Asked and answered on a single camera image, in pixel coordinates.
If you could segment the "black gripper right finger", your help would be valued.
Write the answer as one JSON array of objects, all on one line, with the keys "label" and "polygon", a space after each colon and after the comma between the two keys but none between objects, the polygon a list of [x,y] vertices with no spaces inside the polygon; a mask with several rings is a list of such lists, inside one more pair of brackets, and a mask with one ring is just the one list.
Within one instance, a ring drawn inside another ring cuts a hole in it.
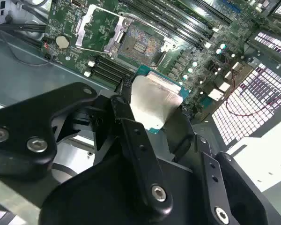
[{"label": "black gripper right finger", "polygon": [[281,225],[281,215],[236,160],[213,154],[206,138],[194,132],[182,108],[164,124],[173,161],[191,169],[208,225]]}]

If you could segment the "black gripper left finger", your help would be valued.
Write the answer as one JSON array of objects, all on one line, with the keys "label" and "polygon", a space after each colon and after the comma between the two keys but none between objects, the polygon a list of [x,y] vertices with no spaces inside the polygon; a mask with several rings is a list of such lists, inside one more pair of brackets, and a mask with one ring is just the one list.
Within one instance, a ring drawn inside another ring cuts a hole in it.
[{"label": "black gripper left finger", "polygon": [[0,175],[19,180],[45,177],[57,154],[57,144],[75,133],[74,114],[85,110],[93,124],[95,142],[109,136],[119,140],[128,162],[141,207],[150,217],[165,217],[173,198],[144,126],[136,122],[129,103],[119,95],[104,97],[82,82],[0,109]]}]

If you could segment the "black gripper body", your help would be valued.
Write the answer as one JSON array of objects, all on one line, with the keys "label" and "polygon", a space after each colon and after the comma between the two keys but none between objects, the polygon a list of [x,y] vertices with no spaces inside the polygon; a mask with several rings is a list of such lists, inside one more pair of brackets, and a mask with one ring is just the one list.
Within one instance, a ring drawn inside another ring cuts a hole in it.
[{"label": "black gripper body", "polygon": [[[159,160],[173,196],[173,209],[162,225],[206,225],[202,192],[194,174]],[[59,185],[44,201],[41,225],[149,225],[138,198],[136,179],[122,156],[93,166]]]}]

